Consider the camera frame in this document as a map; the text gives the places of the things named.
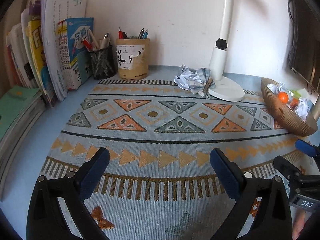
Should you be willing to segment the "right hand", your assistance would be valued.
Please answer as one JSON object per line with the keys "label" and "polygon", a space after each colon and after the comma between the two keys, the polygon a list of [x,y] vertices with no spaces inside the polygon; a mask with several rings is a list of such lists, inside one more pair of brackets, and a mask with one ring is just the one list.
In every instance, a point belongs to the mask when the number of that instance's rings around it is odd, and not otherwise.
{"label": "right hand", "polygon": [[306,211],[299,209],[296,212],[292,227],[292,239],[296,240],[300,236],[300,232],[304,228]]}

